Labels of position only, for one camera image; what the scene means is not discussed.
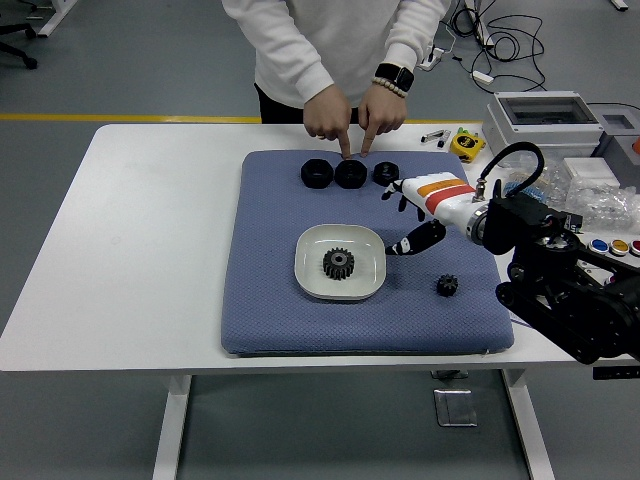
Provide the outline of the person's right hand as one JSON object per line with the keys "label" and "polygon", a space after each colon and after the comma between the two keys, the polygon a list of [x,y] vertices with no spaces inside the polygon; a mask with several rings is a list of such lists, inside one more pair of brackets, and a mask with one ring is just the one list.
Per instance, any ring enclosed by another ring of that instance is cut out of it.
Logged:
{"label": "person's right hand", "polygon": [[311,137],[337,140],[343,159],[351,158],[348,130],[351,106],[335,84],[329,85],[308,100],[303,107],[303,125]]}

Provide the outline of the person's left hand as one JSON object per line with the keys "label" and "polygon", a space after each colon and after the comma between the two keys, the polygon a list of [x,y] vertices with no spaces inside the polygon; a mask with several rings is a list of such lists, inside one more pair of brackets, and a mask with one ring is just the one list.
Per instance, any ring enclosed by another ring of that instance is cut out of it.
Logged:
{"label": "person's left hand", "polygon": [[360,155],[368,155],[377,136],[399,129],[407,116],[406,99],[387,87],[372,84],[358,107],[358,123],[364,130]]}

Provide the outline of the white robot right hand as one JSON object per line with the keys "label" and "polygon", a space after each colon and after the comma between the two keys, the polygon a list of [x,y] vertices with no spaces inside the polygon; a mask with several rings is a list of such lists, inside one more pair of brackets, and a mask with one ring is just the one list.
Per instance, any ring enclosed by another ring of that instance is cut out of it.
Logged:
{"label": "white robot right hand", "polygon": [[385,249],[387,255],[414,255],[434,246],[453,225],[471,242],[482,243],[482,230],[488,211],[486,200],[476,199],[476,189],[450,172],[439,172],[392,181],[382,194],[388,200],[400,193],[398,210],[408,204],[417,208],[417,228]]}

